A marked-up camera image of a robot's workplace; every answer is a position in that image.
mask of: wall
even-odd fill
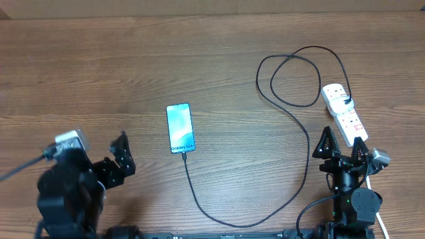
[[[0,19],[419,11],[424,5],[425,0],[0,0]]]

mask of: white power strip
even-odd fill
[[[329,84],[321,89],[321,95],[325,99],[327,108],[331,112],[333,119],[337,123],[345,143],[348,147],[354,144],[354,138],[361,137],[365,141],[368,136],[354,110],[354,102],[346,105],[345,100],[349,97],[340,84]]]

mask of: black cable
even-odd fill
[[[212,216],[210,216],[209,214],[207,214],[202,208],[201,208],[201,206],[199,205],[199,203],[198,203],[198,199],[197,199],[197,197],[196,197],[196,194],[195,194],[195,191],[193,190],[193,186],[192,186],[192,182],[191,182],[191,178],[190,178],[190,176],[189,176],[189,172],[188,172],[188,170],[187,170],[187,164],[186,164],[186,160],[187,160],[187,156],[186,156],[186,153],[183,153],[182,154],[182,156],[183,156],[183,161],[184,161],[184,163],[185,163],[185,169],[186,169],[186,175],[187,175],[187,179],[188,179],[188,181],[189,181],[189,186],[191,187],[191,190],[192,190],[192,195],[193,195],[193,199],[195,200],[195,203],[196,203],[196,205],[198,206],[198,208],[199,208],[199,210],[206,216],[206,217],[208,217],[209,219],[211,219],[211,220],[213,220],[213,221],[215,221],[215,222],[217,222],[217,223],[220,223],[220,224],[223,224],[223,225],[226,225],[226,226],[231,226],[231,227],[235,227],[235,228],[249,228],[249,227],[253,227],[253,226],[257,226],[257,225],[259,225],[259,224],[261,224],[261,223],[263,223],[263,222],[265,222],[267,219],[269,219],[270,217],[272,217],[273,215],[275,215],[276,213],[278,213],[279,211],[281,211],[283,208],[285,208],[285,206],[287,206],[288,204],[290,204],[297,196],[298,196],[298,194],[299,194],[299,192],[302,190],[302,188],[303,188],[303,186],[304,186],[304,184],[305,184],[305,180],[307,179],[307,170],[308,170],[308,164],[309,164],[309,154],[310,154],[310,137],[309,137],[309,135],[308,135],[308,132],[307,132],[307,130],[305,129],[305,127],[304,127],[304,125],[294,116],[294,115],[292,115],[289,111],[287,111],[285,108],[283,108],[283,107],[281,107],[281,106],[279,106],[277,103],[275,103],[275,102],[273,102],[271,99],[269,99],[269,98],[267,98],[264,94],[263,94],[263,92],[261,91],[261,89],[260,89],[260,86],[259,86],[259,84],[258,84],[258,75],[260,74],[260,69],[261,69],[261,66],[263,65],[263,63],[264,63],[264,61],[266,61],[267,59],[269,59],[269,58],[275,58],[275,57],[286,57],[286,59],[279,65],[279,67],[275,70],[275,72],[273,73],[273,75],[272,75],[272,77],[270,78],[270,89],[271,89],[271,91],[272,91],[272,93],[273,93],[273,95],[275,95],[275,97],[279,100],[279,101],[281,101],[281,102],[283,102],[283,103],[285,103],[285,104],[287,104],[287,105],[290,105],[290,106],[295,106],[295,107],[309,107],[309,106],[312,106],[312,105],[314,105],[314,103],[316,103],[316,101],[317,101],[317,99],[319,99],[319,96],[320,96],[320,90],[321,90],[321,77],[320,77],[320,72],[319,72],[319,69],[317,68],[317,66],[312,62],[312,61],[310,61],[309,59],[307,59],[307,58],[304,58],[304,57],[302,57],[302,56],[297,56],[297,55],[295,55],[295,53],[297,53],[297,52],[299,52],[299,51],[301,51],[301,50],[303,50],[303,49],[306,49],[306,48],[322,48],[322,49],[325,49],[325,50],[328,50],[329,52],[331,52],[336,58],[337,58],[337,60],[339,61],[339,63],[340,63],[340,65],[341,65],[341,67],[342,67],[342,69],[343,69],[343,72],[344,72],[344,76],[345,76],[345,79],[347,80],[347,86],[348,86],[348,89],[349,89],[349,93],[350,93],[350,98],[348,99],[348,100],[351,100],[351,89],[350,89],[350,85],[349,85],[349,83],[348,83],[348,77],[347,77],[347,74],[345,73],[345,69],[344,69],[344,66],[343,66],[343,64],[342,64],[342,62],[341,62],[341,60],[339,59],[339,57],[332,51],[332,50],[330,50],[330,49],[328,49],[328,48],[325,48],[325,47],[322,47],[322,46],[305,46],[305,47],[303,47],[303,48],[301,48],[301,49],[298,49],[297,51],[295,51],[294,53],[292,53],[292,54],[279,54],[279,55],[272,55],[272,56],[267,56],[266,58],[264,58],[262,61],[261,61],[261,63],[260,63],[260,65],[258,66],[258,69],[257,69],[257,74],[256,74],[256,87],[257,87],[257,90],[259,91],[259,93],[261,94],[261,96],[264,98],[264,99],[266,99],[267,101],[269,101],[270,103],[272,103],[273,105],[275,105],[277,108],[279,108],[279,109],[281,109],[281,110],[283,110],[285,113],[287,113],[300,127],[301,127],[301,129],[302,129],[302,131],[304,132],[304,134],[305,134],[305,136],[306,136],[306,138],[307,138],[307,160],[306,160],[306,162],[305,162],[305,171],[304,171],[304,176],[303,176],[303,181],[301,182],[301,185],[299,186],[299,189],[296,191],[296,193],[287,201],[287,202],[285,202],[285,204],[283,204],[280,208],[278,208],[278,209],[276,209],[274,212],[272,212],[271,214],[269,214],[267,217],[265,217],[265,218],[263,218],[262,220],[260,220],[260,221],[258,221],[258,222],[256,222],[256,223],[253,223],[253,224],[249,224],[249,225],[242,225],[242,226],[239,226],[239,225],[234,225],[234,224],[230,224],[230,223],[227,223],[227,222],[223,222],[223,221],[221,221],[221,220],[218,220],[218,219],[215,219],[215,218],[213,218]],[[283,99],[281,99],[280,97],[278,97],[277,96],[277,94],[275,93],[275,91],[274,91],[274,89],[273,89],[273,85],[272,85],[272,82],[273,82],[273,79],[274,79],[274,76],[276,75],[276,73],[278,72],[278,70],[288,61],[288,60],[290,60],[291,58],[298,58],[298,59],[301,59],[301,60],[304,60],[304,61],[306,61],[306,62],[308,62],[308,63],[310,63],[315,69],[316,69],[316,72],[317,72],[317,77],[318,77],[318,80],[319,80],[319,90],[317,91],[317,96],[316,96],[316,98],[314,99],[314,101],[312,102],[312,103],[310,103],[310,104],[307,104],[307,105],[297,105],[297,104],[292,104],[292,103],[289,103],[289,102],[287,102],[287,101],[285,101],[285,100],[283,100]]]
[[[34,239],[40,239],[41,238],[41,232],[43,232],[44,228],[44,221],[39,222],[37,225],[37,228],[35,229]]]
[[[329,176],[331,175],[331,177],[333,178],[332,174],[327,173],[326,174],[326,183],[327,183],[327,187],[329,188],[329,190],[332,192],[332,187],[331,184],[329,183]]]
[[[0,177],[0,181],[4,181],[6,179],[8,179],[9,177],[12,177],[14,174],[18,173],[19,171],[21,171],[22,169],[29,167],[35,163],[38,163],[39,161],[42,161],[45,158],[44,155],[38,156],[35,159],[31,159],[30,161],[22,164],[21,166],[17,167],[16,169],[11,170],[10,172],[6,173],[5,175],[2,175]]]
[[[319,204],[319,203],[321,203],[321,202],[324,202],[324,201],[326,201],[326,200],[329,200],[329,199],[336,199],[337,197],[341,197],[341,196],[344,196],[344,195],[349,195],[350,193],[352,193],[354,190],[356,190],[356,189],[358,189],[359,187],[361,187],[361,185],[366,181],[366,177],[369,175],[369,164],[370,164],[370,162],[366,162],[366,173],[365,173],[365,176],[362,178],[362,180],[360,181],[360,183],[357,185],[357,187],[355,187],[355,188],[352,188],[352,189],[350,189],[350,190],[348,190],[348,191],[345,191],[345,192],[342,192],[342,193],[338,193],[338,194],[336,194],[336,195],[332,195],[332,196],[329,196],[329,197],[324,197],[324,198],[322,198],[322,199],[319,199],[319,200],[317,200],[317,201],[314,201],[314,202],[312,202],[312,203],[310,203],[308,206],[306,206],[300,213],[299,213],[299,215],[298,215],[298,217],[297,217],[297,222],[296,222],[296,229],[297,229],[297,234],[298,234],[298,236],[301,238],[301,239],[304,239],[304,237],[303,237],[303,234],[301,233],[301,230],[299,229],[299,221],[301,220],[301,217],[303,216],[303,214],[307,211],[307,210],[309,210],[311,207],[313,207],[313,206],[315,206],[315,205],[317,205],[317,204]]]

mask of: smartphone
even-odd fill
[[[195,150],[191,109],[188,103],[167,106],[168,132],[172,153]]]

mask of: wooden table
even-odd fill
[[[189,102],[197,150],[188,154],[200,204],[235,224],[257,222],[298,189],[307,143],[296,123],[255,87],[260,61],[306,45],[333,49],[345,64],[369,148],[386,149],[391,164],[372,176],[392,238],[425,233],[425,14],[324,13],[217,17],[142,17],[0,21],[0,171],[40,155],[54,136],[82,129],[93,161],[126,130],[137,172],[107,192],[98,232],[136,224],[144,232],[253,232],[294,228],[300,210],[329,195],[320,159],[311,159],[299,196],[265,223],[247,229],[217,224],[196,207],[180,155],[169,150],[165,107]],[[300,53],[318,65],[322,86],[341,83],[335,58]],[[270,60],[260,85],[280,60]],[[317,93],[314,68],[291,60],[277,93],[297,104]],[[291,111],[307,128],[311,150],[330,125],[322,97]],[[32,238],[41,219],[39,163],[0,184],[0,238]],[[309,210],[302,227],[331,217],[331,204]],[[379,226],[377,238],[383,238]]]

